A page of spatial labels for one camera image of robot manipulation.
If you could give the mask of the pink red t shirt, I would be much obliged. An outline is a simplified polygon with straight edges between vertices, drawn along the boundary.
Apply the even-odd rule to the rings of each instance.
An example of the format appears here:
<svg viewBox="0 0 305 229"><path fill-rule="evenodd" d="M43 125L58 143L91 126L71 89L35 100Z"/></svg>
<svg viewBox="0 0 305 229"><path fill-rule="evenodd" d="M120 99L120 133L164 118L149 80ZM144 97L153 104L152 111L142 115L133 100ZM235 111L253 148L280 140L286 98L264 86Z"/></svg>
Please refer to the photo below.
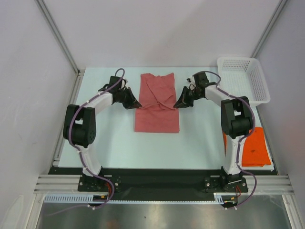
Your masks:
<svg viewBox="0 0 305 229"><path fill-rule="evenodd" d="M139 94L142 107L135 113L135 132L178 133L179 111L173 107L176 101L174 73L142 74Z"/></svg>

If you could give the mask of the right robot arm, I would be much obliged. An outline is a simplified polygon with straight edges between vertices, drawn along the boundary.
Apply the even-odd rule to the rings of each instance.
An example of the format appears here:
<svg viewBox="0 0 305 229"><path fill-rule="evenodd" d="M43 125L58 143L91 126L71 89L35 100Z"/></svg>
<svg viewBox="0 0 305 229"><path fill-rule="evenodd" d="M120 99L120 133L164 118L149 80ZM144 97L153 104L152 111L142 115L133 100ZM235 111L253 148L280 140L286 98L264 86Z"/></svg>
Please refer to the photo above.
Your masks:
<svg viewBox="0 0 305 229"><path fill-rule="evenodd" d="M173 106L193 107L194 101L206 99L221 108L221 128L226 135L225 163L221 167L219 186L232 191L242 181L241 160L246 139L254 132L255 115L246 96L237 97L221 89L220 75L201 71L188 78L182 94Z"/></svg>

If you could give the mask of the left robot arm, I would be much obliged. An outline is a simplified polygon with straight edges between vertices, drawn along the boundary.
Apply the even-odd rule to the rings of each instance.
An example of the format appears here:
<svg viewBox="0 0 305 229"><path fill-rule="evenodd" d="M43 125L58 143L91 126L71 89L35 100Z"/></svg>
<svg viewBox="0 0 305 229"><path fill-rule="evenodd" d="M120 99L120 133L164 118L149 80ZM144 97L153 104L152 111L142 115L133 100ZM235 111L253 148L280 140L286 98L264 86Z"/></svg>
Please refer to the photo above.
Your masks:
<svg viewBox="0 0 305 229"><path fill-rule="evenodd" d="M109 83L84 104L67 106L63 137L69 141L80 157L82 165L78 185L80 192L100 191L105 185L110 185L102 175L102 165L92 144L97 135L96 116L114 103L121 103L127 110L142 106L134 97L131 88L127 86L127 80L116 75L111 76Z"/></svg>

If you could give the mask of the white plastic basket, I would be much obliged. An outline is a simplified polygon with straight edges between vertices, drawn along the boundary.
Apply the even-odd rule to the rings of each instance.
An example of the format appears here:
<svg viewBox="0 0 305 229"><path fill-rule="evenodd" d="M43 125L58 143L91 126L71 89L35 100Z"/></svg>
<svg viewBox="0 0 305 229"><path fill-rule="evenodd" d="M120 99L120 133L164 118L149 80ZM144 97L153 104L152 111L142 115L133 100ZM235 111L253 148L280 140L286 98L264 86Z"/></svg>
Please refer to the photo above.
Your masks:
<svg viewBox="0 0 305 229"><path fill-rule="evenodd" d="M240 97L246 96L252 107L270 102L270 94L259 61L248 57L220 57L217 60L220 88Z"/></svg>

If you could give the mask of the folded orange t shirt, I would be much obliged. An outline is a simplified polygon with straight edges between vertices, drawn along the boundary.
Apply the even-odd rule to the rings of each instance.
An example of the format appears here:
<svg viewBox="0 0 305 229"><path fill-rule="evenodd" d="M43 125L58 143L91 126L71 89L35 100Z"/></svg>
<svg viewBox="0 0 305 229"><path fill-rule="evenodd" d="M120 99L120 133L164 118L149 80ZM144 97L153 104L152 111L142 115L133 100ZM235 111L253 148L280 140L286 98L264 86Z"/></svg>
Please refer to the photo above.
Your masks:
<svg viewBox="0 0 305 229"><path fill-rule="evenodd" d="M243 167L271 166L272 162L266 148L264 129L256 127L254 133L247 137L242 155Z"/></svg>

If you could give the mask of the left aluminium corner post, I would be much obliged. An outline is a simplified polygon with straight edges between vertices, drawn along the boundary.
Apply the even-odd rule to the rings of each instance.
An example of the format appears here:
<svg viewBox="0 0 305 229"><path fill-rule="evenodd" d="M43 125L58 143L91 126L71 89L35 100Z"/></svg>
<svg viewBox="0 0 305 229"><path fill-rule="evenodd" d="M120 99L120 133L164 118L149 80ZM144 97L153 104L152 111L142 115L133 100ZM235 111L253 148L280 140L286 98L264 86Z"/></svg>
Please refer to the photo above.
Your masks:
<svg viewBox="0 0 305 229"><path fill-rule="evenodd" d="M56 23L55 19L53 18L47 4L45 3L44 0L35 0L35 3L38 6L43 18L45 19L51 33L54 36L55 41L57 42L59 48L62 51L65 59L68 61L69 66L71 67L71 69L77 76L83 76L84 70L81 70L77 66L76 61L73 58L72 53L71 53L64 37L62 36L62 33L61 33L59 27L57 26L57 23Z"/></svg>

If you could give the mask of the aluminium corner post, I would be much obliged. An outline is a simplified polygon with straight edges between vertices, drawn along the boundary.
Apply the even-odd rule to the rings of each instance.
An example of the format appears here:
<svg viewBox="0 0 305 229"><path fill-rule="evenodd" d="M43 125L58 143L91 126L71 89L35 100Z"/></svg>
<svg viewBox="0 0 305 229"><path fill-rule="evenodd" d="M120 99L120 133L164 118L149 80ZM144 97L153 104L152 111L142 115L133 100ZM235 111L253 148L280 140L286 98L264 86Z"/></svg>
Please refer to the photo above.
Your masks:
<svg viewBox="0 0 305 229"><path fill-rule="evenodd" d="M51 33L54 36L55 41L57 42L59 48L62 51L65 59L68 61L69 66L71 67L71 69L77 76L83 76L84 70L81 70L77 66L76 61L73 58L72 53L71 53L64 37L62 36L62 33L61 33L59 27L57 26L57 23L56 23L55 19L53 18L47 4L45 3L44 0L35 0L35 3L38 6L43 18L45 19Z"/></svg>
<svg viewBox="0 0 305 229"><path fill-rule="evenodd" d="M286 6L288 5L290 1L289 0L280 0L270 18L268 21L262 35L260 36L252 54L251 58L258 58L258 55L262 51L265 43L267 42L268 38L270 37L273 29L275 28L278 20L280 19L282 13L284 12Z"/></svg>

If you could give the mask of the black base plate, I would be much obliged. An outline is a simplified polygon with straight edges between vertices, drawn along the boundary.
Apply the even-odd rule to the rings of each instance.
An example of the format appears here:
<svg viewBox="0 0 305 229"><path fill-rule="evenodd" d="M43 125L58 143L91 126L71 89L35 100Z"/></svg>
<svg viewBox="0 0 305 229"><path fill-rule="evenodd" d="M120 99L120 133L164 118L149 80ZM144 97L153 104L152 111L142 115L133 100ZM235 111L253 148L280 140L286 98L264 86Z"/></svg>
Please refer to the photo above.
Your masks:
<svg viewBox="0 0 305 229"><path fill-rule="evenodd" d="M52 167L49 175L80 175L81 168ZM219 169L118 169L104 168L102 175L110 185L91 193L113 193L113 200L125 201L208 201L213 193L250 193L248 172L242 181L223 189L219 186Z"/></svg>

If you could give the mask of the right aluminium corner post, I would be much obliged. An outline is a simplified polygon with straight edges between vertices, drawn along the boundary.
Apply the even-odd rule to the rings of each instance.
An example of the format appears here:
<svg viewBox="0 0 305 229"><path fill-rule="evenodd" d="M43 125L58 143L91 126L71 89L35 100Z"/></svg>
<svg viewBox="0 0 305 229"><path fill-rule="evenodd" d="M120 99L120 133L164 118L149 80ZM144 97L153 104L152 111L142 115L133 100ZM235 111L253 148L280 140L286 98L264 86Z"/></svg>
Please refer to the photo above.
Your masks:
<svg viewBox="0 0 305 229"><path fill-rule="evenodd" d="M288 5L290 1L289 0L280 0L270 18L268 21L262 35L260 36L252 54L251 58L258 58L258 55L262 51L265 43L267 42L268 38L270 37L273 29L275 28L278 20L280 19L282 13L284 12L286 6Z"/></svg>

